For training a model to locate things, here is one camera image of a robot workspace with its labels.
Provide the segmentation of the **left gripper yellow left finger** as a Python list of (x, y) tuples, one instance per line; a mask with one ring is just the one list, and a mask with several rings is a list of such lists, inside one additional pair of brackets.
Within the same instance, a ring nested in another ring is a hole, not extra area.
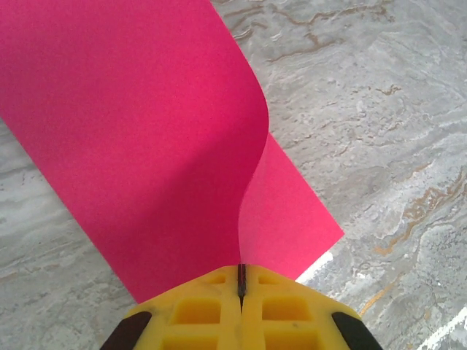
[(240, 349), (242, 266), (218, 268), (132, 308), (102, 349)]

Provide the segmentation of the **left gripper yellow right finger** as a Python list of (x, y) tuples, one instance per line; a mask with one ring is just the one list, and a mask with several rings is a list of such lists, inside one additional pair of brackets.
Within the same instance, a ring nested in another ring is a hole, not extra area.
[(257, 265), (242, 265), (243, 349), (381, 349), (356, 311)]

